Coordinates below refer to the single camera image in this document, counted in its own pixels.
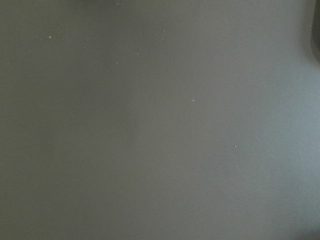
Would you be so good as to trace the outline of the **dark grey folded cloth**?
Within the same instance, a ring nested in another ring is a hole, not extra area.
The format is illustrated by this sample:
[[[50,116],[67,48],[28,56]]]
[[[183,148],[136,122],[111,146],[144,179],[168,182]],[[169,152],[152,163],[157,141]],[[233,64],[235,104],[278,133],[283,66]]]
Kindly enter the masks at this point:
[[[312,52],[320,61],[320,0],[315,1],[312,28],[311,28],[311,48]]]

